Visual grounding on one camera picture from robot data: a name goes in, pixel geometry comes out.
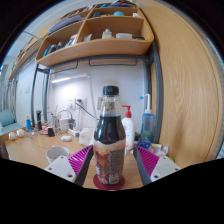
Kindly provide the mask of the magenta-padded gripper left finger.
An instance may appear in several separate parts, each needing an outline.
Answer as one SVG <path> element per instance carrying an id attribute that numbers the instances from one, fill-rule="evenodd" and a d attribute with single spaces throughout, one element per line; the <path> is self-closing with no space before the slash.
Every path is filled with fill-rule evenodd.
<path id="1" fill-rule="evenodd" d="M 60 155 L 45 170 L 78 186 L 82 186 L 85 182 L 92 156 L 93 146 L 90 145 L 69 157 Z"/>

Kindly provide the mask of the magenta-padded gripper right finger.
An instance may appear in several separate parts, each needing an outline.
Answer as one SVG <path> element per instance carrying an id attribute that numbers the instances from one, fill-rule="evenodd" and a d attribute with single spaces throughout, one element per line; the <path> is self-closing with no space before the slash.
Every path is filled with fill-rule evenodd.
<path id="1" fill-rule="evenodd" d="M 167 156 L 158 157 L 150 151 L 136 145 L 133 148 L 143 185 L 150 184 L 180 170 Z"/>

